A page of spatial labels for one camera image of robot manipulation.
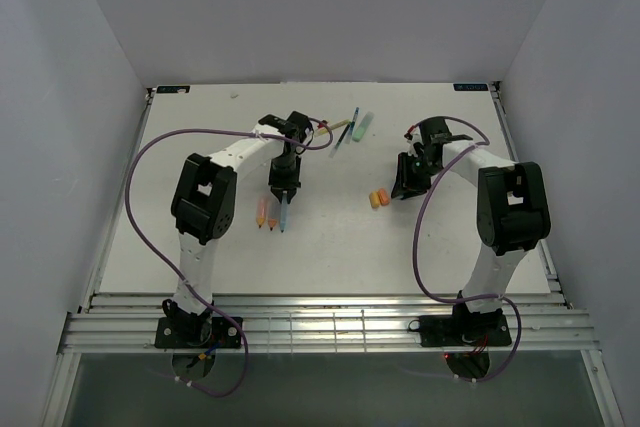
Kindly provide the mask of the blue highlighter pen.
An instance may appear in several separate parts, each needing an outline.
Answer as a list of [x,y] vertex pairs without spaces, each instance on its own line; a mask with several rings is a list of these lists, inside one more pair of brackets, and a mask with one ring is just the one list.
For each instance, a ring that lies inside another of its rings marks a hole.
[[288,219],[288,191],[284,191],[282,193],[282,198],[280,202],[280,218],[279,218],[279,228],[282,233],[286,230],[287,219]]

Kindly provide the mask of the orange pen cap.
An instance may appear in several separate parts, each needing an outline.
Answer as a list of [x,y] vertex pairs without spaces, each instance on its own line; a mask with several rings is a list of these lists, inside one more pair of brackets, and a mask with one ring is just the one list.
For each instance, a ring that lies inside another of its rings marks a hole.
[[384,188],[380,188],[378,190],[378,197],[381,206],[387,206],[390,204],[390,196],[388,192]]

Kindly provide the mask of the yellow pen cap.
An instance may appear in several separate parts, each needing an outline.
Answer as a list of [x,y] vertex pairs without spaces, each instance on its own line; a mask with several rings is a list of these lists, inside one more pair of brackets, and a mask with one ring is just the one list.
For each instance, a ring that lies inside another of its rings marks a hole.
[[372,209],[378,209],[380,207],[380,199],[377,191],[372,191],[369,194],[369,202]]

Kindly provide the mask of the yellow highlighter pen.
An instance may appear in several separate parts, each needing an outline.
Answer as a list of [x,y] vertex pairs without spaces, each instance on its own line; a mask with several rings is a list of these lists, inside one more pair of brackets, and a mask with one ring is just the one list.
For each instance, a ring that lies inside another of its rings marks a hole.
[[264,196],[260,197],[256,209],[256,224],[262,228],[267,221],[268,199]]

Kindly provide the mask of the orange highlighter pen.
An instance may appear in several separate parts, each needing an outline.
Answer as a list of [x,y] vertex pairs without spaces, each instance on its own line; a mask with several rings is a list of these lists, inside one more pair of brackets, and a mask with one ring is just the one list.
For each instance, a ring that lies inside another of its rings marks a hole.
[[280,221],[280,204],[275,203],[272,204],[269,208],[269,213],[267,216],[267,225],[271,231],[273,231],[278,225]]

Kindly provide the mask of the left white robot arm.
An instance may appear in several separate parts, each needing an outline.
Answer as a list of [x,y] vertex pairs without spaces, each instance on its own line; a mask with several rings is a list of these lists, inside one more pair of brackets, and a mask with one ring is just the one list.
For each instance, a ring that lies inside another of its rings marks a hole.
[[184,279],[163,303],[163,311],[172,330],[188,345],[201,346],[212,334],[200,300],[212,298],[215,251],[234,219],[238,183],[268,162],[269,189],[279,204],[288,205],[301,187],[298,149],[311,133],[309,117],[300,112],[286,119],[269,114],[258,121],[250,137],[208,156],[194,153],[185,161],[171,204]]

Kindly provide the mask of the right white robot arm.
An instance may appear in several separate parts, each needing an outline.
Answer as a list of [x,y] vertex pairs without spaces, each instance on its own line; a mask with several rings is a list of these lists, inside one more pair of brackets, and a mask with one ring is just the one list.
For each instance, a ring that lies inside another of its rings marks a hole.
[[511,343],[502,310],[517,266],[551,229],[544,179],[535,162],[498,157],[466,136],[451,142],[415,143],[398,156],[392,198],[430,198],[439,180],[454,172],[476,189],[480,251],[469,281],[450,300],[446,316],[422,317],[427,346]]

